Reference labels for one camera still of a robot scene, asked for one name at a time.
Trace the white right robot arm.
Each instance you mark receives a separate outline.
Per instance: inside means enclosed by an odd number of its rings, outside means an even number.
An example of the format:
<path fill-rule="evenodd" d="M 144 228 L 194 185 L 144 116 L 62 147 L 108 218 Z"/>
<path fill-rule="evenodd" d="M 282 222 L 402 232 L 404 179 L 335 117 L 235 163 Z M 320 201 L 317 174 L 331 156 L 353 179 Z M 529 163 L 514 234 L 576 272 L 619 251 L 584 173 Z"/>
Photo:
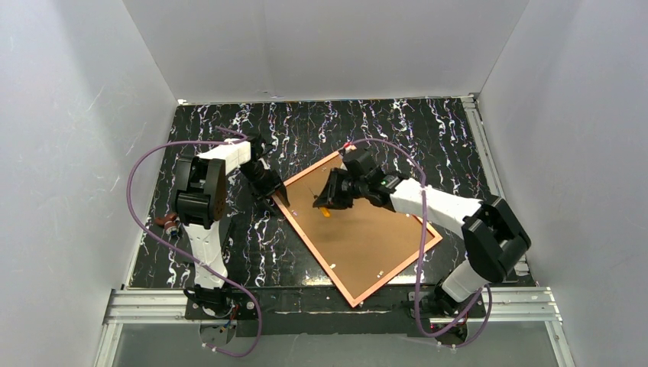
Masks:
<path fill-rule="evenodd" d="M 486 284 L 503 282 L 532 241 L 506 200 L 452 195 L 396 171 L 385 172 L 367 150 L 342 154 L 342 166 L 329 173 L 315 208 L 349 209 L 356 199 L 439 224 L 465 244 L 467 258 L 433 293 L 438 304 L 455 306 Z"/>

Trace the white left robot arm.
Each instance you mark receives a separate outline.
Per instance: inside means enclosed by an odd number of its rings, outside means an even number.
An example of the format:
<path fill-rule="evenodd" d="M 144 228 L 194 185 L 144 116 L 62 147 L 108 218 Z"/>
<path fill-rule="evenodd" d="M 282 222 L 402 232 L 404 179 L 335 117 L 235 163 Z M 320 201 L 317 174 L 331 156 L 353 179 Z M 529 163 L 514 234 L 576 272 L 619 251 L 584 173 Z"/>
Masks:
<path fill-rule="evenodd" d="M 220 221 L 227 211 L 227 176 L 232 171 L 243 174 L 254 199 L 268 209 L 273 195 L 283 205 L 290 205 L 284 182 L 264 159 L 268 153 L 265 139 L 252 135 L 178 158 L 170 203 L 189 237 L 197 287 L 218 289 L 228 277 L 222 254 L 225 230 Z"/>

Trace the red picture frame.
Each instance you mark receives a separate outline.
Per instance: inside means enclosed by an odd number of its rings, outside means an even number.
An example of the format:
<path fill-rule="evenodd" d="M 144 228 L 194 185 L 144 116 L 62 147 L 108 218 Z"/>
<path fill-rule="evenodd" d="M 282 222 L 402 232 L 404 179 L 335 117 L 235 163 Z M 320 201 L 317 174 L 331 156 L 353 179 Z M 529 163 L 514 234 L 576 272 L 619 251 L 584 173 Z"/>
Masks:
<path fill-rule="evenodd" d="M 358 199 L 353 207 L 330 211 L 313 208 L 308 187 L 322 192 L 329 171 L 342 165 L 338 152 L 326 156 L 285 181 L 290 207 L 274 202 L 330 281 L 351 306 L 357 306 L 415 263 L 422 220 L 393 213 Z"/>

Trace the yellow handled screwdriver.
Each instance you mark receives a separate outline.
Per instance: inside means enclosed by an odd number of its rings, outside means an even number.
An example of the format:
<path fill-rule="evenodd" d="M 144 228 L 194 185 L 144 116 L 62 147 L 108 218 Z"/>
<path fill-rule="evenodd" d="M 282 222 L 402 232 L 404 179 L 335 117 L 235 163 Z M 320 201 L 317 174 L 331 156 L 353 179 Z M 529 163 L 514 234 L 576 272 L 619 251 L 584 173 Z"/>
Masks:
<path fill-rule="evenodd" d="M 313 200 L 317 201 L 319 199 L 319 196 L 320 196 L 320 191 L 319 190 L 314 190 L 312 187 L 308 187 L 308 189 L 309 189 L 310 193 L 313 196 Z M 330 218 L 332 216 L 330 210 L 328 208 L 324 207 L 324 206 L 318 206 L 317 209 L 321 212 L 321 214 L 325 218 Z"/>

